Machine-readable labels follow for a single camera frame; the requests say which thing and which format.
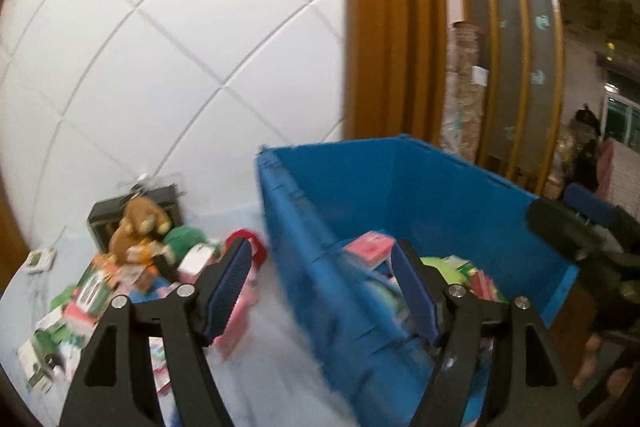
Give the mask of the green white medicine box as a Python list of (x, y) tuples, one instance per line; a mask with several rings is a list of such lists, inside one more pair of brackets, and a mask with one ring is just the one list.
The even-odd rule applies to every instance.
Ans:
[(106, 309), (114, 291), (114, 271), (108, 265), (98, 267), (91, 263), (76, 286), (74, 303), (79, 310), (97, 320)]

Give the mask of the pink plush pig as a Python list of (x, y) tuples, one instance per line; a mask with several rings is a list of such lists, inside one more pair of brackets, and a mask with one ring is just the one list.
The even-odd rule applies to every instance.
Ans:
[(248, 331), (250, 308), (254, 307), (256, 303), (258, 303), (257, 271), (251, 267), (224, 332), (214, 340), (214, 346), (224, 360), (231, 357)]

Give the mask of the small white green box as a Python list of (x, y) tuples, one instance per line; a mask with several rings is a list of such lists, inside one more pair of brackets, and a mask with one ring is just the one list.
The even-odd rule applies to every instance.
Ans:
[(42, 273), (52, 268), (56, 257), (56, 249), (54, 247), (39, 248), (35, 251), (29, 251), (23, 265), (26, 273)]

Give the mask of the brown plush toy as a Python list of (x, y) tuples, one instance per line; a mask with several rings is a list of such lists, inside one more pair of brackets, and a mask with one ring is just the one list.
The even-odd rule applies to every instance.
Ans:
[(162, 207), (145, 196), (134, 196), (108, 243), (108, 253), (120, 265), (149, 265), (159, 255), (172, 222)]

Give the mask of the green plush toy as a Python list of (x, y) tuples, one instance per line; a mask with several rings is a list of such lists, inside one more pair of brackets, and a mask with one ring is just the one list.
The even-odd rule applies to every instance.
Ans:
[(207, 237), (200, 229), (181, 225), (166, 234), (162, 253), (173, 265), (178, 265), (194, 246), (206, 243)]

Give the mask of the black box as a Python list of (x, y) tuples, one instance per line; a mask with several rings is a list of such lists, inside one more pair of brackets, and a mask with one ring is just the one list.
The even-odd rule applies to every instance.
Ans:
[(128, 200), (138, 195), (145, 196), (159, 205), (168, 214), (173, 225), (176, 227), (183, 225), (183, 212), (179, 202), (180, 193), (176, 184), (152, 188), (148, 191), (135, 191), (96, 202), (89, 212), (87, 222), (96, 246), (102, 253), (107, 252), (108, 242), (119, 227), (119, 221), (124, 217)]

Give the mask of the blue plastic crate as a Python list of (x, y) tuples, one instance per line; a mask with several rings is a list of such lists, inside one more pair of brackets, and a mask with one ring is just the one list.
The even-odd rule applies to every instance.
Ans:
[(551, 323), (577, 271), (526, 225), (533, 195), (410, 138), (266, 148), (256, 158), (271, 254), (329, 385), (363, 426), (405, 426), (432, 362), (345, 254), (368, 232), (457, 256)]

